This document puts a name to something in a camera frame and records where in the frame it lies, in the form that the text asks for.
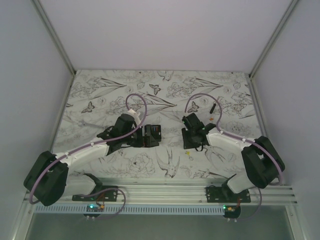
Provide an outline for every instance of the gray floor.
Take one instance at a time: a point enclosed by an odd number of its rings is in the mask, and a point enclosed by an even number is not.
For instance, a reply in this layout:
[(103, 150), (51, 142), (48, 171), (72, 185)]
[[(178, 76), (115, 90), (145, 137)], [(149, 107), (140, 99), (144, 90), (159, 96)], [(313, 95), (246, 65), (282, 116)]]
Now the gray floor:
[[(254, 207), (243, 207), (251, 213)], [(27, 240), (293, 240), (284, 207), (263, 207), (251, 220), (222, 216), (119, 215), (86, 221), (80, 214), (35, 214)]]

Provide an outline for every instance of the bird print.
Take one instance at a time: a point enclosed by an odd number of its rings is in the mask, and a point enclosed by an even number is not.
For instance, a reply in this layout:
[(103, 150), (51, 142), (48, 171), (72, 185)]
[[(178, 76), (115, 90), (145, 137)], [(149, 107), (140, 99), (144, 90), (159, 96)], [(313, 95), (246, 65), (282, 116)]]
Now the bird print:
[(159, 164), (159, 167), (161, 170), (166, 171), (164, 177), (165, 178), (173, 178), (176, 174), (177, 171), (179, 169), (179, 164), (180, 164), (180, 156), (178, 159), (178, 163), (176, 164), (176, 166), (174, 166), (174, 163), (172, 161), (172, 149), (171, 149), (171, 154), (169, 154), (168, 149), (166, 150), (167, 154), (168, 154), (168, 163), (164, 163), (158, 156), (157, 151), (155, 151), (155, 156), (156, 156), (156, 160)]
[(198, 112), (198, 108), (199, 106), (194, 101), (192, 101), (191, 107), (189, 108), (188, 113)]
[(92, 105), (92, 101), (90, 101), (89, 103), (88, 103), (88, 106), (85, 108), (85, 109), (83, 109), (82, 110), (82, 114), (84, 114), (84, 113), (91, 113), (92, 112), (92, 109), (94, 109), (94, 108), (96, 108), (95, 106), (93, 106)]
[(170, 81), (175, 71), (157, 71), (160, 77), (163, 77), (162, 81)]
[(150, 88), (153, 89), (153, 93), (154, 95), (157, 95), (159, 91), (161, 91), (161, 88), (159, 88), (159, 85), (153, 85), (153, 84), (149, 84)]

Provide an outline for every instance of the white wall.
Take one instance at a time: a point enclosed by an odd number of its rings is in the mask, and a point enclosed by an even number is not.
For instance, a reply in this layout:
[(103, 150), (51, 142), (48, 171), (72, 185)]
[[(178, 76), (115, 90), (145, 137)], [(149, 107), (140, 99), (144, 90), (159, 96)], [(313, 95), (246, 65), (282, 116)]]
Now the white wall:
[(0, 239), (26, 193), (23, 181), (50, 147), (71, 75), (29, 0), (0, 2)]
[(291, 0), (41, 0), (76, 69), (249, 73)]
[(255, 79), (270, 138), (319, 239), (320, 1), (303, 0)]

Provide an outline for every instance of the floral patterned tablecloth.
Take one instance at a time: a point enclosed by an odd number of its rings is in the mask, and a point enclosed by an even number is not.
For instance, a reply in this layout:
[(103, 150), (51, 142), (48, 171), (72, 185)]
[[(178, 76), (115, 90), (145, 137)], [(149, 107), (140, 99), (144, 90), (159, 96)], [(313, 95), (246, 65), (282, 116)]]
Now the floral patterned tablecloth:
[[(240, 72), (79, 70), (75, 76), (54, 152), (65, 152), (93, 139), (103, 129), (83, 122), (112, 126), (127, 111), (130, 93), (147, 102), (145, 124), (160, 124), (159, 147), (124, 148), (78, 169), (99, 178), (228, 178), (244, 170), (241, 159), (222, 148), (205, 146), (203, 151), (183, 149), (181, 119), (189, 97), (207, 93), (222, 105), (221, 127), (232, 133), (256, 138), (261, 135), (246, 82)], [(132, 97), (130, 107), (144, 114), (144, 105)], [(201, 96), (191, 101), (188, 113), (196, 113), (204, 124), (216, 123), (219, 108)]]

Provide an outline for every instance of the wall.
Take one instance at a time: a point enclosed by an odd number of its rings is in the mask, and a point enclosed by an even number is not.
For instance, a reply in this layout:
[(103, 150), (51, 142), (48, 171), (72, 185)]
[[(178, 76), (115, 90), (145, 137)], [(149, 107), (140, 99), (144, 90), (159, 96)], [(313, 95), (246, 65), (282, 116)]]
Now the wall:
[(9, 239), (24, 178), (50, 147), (71, 75), (28, 0), (0, 2), (0, 239)]
[(76, 69), (249, 73), (291, 0), (41, 0)]
[(270, 138), (314, 239), (320, 236), (319, 11), (320, 1), (300, 1), (255, 79)]

